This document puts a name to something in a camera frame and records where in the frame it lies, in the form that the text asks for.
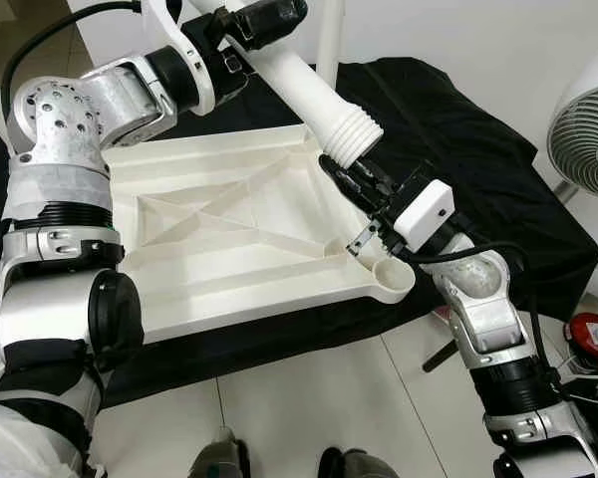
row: white plastic tray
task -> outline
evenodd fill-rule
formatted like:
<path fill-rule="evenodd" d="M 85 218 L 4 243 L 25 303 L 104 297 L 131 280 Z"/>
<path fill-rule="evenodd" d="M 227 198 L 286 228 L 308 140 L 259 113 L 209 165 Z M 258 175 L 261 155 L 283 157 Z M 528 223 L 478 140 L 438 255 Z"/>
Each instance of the white plastic tray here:
<path fill-rule="evenodd" d="M 319 169 L 303 125 L 107 151 L 121 271 L 140 291 L 146 342 L 361 296 L 393 304 L 410 267 L 369 244 L 367 220 Z"/>

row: black cloth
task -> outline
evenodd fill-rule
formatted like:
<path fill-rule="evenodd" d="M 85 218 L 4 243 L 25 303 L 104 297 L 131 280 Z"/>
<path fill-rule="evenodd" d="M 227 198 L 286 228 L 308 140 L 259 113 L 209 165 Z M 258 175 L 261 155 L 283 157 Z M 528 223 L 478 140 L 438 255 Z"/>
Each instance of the black cloth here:
<path fill-rule="evenodd" d="M 395 179 L 423 166 L 451 184 L 457 209 L 480 235 L 527 250 L 539 312 L 569 319 L 598 262 L 598 247 L 531 166 L 533 145 L 462 95 L 444 72 L 415 59 L 342 65 L 337 90 L 385 129 L 373 161 Z M 183 115 L 162 138 L 297 122 L 255 78 L 208 117 Z M 116 371 L 106 406 L 404 324 L 443 303 L 430 278 L 416 272 L 414 289 L 393 306 L 362 298 L 147 346 Z M 518 299 L 522 308 L 522 295 Z"/>

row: red object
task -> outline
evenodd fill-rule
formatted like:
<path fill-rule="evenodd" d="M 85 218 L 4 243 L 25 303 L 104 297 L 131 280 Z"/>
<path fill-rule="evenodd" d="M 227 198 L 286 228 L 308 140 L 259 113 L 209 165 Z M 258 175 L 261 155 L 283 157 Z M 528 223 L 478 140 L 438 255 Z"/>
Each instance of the red object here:
<path fill-rule="evenodd" d="M 565 339 L 598 362 L 598 314 L 585 312 L 565 325 Z"/>

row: fan grille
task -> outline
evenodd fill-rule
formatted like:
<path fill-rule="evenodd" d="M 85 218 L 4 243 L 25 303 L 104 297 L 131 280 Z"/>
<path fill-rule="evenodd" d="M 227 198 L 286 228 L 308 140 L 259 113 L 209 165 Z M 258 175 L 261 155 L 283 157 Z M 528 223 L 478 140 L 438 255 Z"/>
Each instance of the fan grille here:
<path fill-rule="evenodd" d="M 598 195 L 598 91 L 577 99 L 558 115 L 548 144 L 560 173 Z"/>

